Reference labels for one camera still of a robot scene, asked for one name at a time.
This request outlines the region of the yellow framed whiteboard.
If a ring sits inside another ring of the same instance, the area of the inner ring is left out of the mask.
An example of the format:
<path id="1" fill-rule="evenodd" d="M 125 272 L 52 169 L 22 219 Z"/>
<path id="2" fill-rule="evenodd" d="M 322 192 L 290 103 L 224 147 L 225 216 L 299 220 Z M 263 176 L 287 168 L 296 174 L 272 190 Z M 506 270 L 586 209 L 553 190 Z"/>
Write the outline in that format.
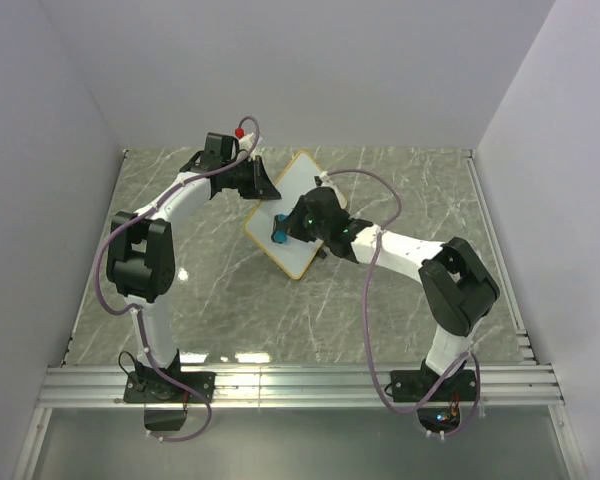
<path id="1" fill-rule="evenodd" d="M 281 199 L 260 201 L 244 223 L 246 235 L 294 280 L 302 278 L 323 242 L 309 242 L 304 246 L 273 243 L 274 217 L 278 214 L 288 216 L 299 197 L 317 187 L 316 177 L 324 180 L 329 187 L 337 187 L 314 158 L 307 151 L 300 150 L 274 182 Z"/>

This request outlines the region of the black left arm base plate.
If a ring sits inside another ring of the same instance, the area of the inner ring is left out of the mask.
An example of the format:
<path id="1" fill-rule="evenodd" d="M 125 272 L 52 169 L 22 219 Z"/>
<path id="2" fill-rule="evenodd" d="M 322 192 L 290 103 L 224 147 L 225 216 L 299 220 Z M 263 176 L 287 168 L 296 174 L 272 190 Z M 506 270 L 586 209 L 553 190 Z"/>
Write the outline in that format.
<path id="1" fill-rule="evenodd" d="M 214 372 L 176 372 L 174 377 L 177 382 L 195 390 L 206 400 L 212 399 L 216 379 Z M 145 370 L 141 375 L 132 372 L 127 378 L 123 394 L 123 402 L 127 404 L 183 403 L 185 400 L 189 403 L 201 403 L 200 399 L 162 378 L 153 369 Z"/>

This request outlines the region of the blue whiteboard eraser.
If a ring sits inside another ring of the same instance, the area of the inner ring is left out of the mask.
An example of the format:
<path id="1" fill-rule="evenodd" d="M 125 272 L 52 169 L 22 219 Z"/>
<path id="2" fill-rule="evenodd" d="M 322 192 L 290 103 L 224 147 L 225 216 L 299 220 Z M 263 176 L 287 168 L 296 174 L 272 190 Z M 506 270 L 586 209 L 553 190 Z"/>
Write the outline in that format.
<path id="1" fill-rule="evenodd" d="M 287 234 L 287 226 L 275 226 L 273 223 L 273 231 L 271 241 L 275 244 L 285 244 Z"/>

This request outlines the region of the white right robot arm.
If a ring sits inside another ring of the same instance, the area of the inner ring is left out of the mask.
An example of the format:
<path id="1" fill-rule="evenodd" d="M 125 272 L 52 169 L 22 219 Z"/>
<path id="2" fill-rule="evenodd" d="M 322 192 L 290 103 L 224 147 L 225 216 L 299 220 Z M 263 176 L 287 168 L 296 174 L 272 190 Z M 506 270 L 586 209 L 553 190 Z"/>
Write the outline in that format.
<path id="1" fill-rule="evenodd" d="M 427 241 L 396 234 L 351 216 L 336 200 L 303 195 L 288 215 L 274 217 L 271 239 L 320 241 L 329 252 L 368 271 L 382 267 L 422 286 L 436 321 L 421 376 L 424 393 L 446 398 L 457 385 L 455 373 L 466 361 L 474 329 L 498 298 L 500 289 L 472 246 L 463 238 Z"/>

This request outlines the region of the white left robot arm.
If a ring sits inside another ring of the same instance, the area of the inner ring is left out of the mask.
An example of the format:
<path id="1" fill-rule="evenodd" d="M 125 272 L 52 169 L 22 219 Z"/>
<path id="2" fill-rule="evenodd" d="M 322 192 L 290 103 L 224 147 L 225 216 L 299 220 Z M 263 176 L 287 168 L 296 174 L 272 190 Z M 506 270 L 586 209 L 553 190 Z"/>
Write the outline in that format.
<path id="1" fill-rule="evenodd" d="M 116 213 L 111 233 L 96 258 L 95 267 L 106 264 L 106 278 L 125 306 L 115 309 L 109 305 L 100 280 L 95 279 L 98 301 L 112 315 L 131 314 L 138 342 L 135 377 L 147 380 L 147 390 L 160 402 L 176 399 L 183 381 L 167 302 L 176 277 L 173 231 L 224 189 L 235 190 L 248 200 L 281 198 L 262 157 L 231 137 L 227 147 L 196 152 L 171 185 L 147 205 L 134 212 Z"/>

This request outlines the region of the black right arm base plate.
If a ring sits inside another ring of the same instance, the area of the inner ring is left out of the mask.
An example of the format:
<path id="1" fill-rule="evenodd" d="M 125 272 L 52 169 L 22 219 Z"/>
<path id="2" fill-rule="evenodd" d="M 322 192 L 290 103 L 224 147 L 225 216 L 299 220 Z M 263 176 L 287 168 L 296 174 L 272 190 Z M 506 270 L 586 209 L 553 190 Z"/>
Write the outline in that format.
<path id="1" fill-rule="evenodd" d="M 437 375 L 429 370 L 393 370 L 384 393 L 396 403 L 416 403 L 437 380 Z M 430 402 L 473 401 L 478 384 L 473 370 L 460 369 L 437 388 Z"/>

